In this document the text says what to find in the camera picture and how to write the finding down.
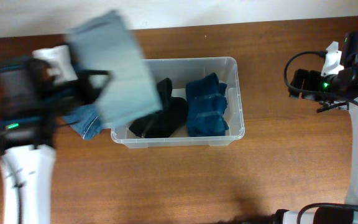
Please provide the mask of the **dark blue jeans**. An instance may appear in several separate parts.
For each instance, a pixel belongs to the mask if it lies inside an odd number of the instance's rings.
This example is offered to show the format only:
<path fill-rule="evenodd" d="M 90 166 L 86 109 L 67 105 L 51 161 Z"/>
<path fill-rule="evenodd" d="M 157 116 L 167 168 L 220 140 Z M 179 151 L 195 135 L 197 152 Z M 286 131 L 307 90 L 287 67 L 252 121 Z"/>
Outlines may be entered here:
<path fill-rule="evenodd" d="M 95 105 L 80 106 L 63 116 L 63 120 L 86 141 L 94 138 L 104 129 Z"/>

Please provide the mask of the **light grey jeans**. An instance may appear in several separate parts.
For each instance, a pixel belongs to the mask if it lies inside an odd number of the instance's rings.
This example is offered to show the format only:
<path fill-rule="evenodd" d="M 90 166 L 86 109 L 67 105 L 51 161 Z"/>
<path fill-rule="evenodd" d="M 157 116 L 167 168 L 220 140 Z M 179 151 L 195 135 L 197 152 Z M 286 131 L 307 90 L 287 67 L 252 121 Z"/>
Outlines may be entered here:
<path fill-rule="evenodd" d="M 118 12 L 110 11 L 69 29 L 65 39 L 80 68 L 109 73 L 108 78 L 91 79 L 94 86 L 102 88 L 95 105 L 104 127 L 120 128 L 162 109 L 142 50 Z"/>

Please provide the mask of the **black garment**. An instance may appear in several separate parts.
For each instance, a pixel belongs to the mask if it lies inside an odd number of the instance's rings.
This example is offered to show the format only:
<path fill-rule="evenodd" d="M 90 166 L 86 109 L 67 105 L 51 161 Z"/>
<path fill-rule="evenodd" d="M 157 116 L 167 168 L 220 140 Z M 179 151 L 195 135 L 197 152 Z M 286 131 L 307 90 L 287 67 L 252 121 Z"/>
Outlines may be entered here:
<path fill-rule="evenodd" d="M 166 109 L 135 120 L 129 130 L 140 138 L 169 138 L 186 123 L 188 110 L 184 98 L 173 97 Z"/>
<path fill-rule="evenodd" d="M 172 81 L 169 78 L 165 78 L 157 83 L 157 91 L 162 103 L 163 109 L 167 108 L 170 104 L 172 97 Z"/>

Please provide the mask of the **blue garment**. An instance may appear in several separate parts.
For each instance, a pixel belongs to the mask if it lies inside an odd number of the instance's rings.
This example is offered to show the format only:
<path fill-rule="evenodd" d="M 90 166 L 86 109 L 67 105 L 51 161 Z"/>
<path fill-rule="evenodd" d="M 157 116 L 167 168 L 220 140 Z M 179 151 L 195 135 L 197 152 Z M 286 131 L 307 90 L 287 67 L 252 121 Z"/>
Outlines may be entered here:
<path fill-rule="evenodd" d="M 227 108 L 227 85 L 215 73 L 186 84 L 188 117 L 186 127 L 190 137 L 225 136 L 229 129 L 224 119 Z"/>

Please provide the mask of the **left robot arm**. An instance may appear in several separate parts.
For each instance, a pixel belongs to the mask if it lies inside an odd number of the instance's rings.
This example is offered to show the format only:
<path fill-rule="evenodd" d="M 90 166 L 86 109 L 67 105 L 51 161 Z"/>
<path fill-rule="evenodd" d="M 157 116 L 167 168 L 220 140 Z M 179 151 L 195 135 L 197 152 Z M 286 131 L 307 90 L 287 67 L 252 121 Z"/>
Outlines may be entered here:
<path fill-rule="evenodd" d="M 4 223 L 50 223 L 56 119 L 94 103 L 111 79 L 106 70 L 80 70 L 56 84 L 51 63 L 33 57 L 0 66 L 0 170 Z"/>

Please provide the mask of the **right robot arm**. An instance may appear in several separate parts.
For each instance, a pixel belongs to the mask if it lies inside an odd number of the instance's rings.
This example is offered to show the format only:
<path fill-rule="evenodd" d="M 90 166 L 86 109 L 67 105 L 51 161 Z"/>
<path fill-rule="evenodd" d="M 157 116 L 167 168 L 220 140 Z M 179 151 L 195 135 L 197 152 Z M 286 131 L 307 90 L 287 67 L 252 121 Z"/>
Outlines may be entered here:
<path fill-rule="evenodd" d="M 351 179 L 344 203 L 312 203 L 298 212 L 277 210 L 269 223 L 358 223 L 358 31 L 349 32 L 340 49 L 333 42 L 314 54 L 324 59 L 320 72 L 298 69 L 285 80 L 291 98 L 319 103 L 319 113 L 349 112 L 352 127 Z"/>

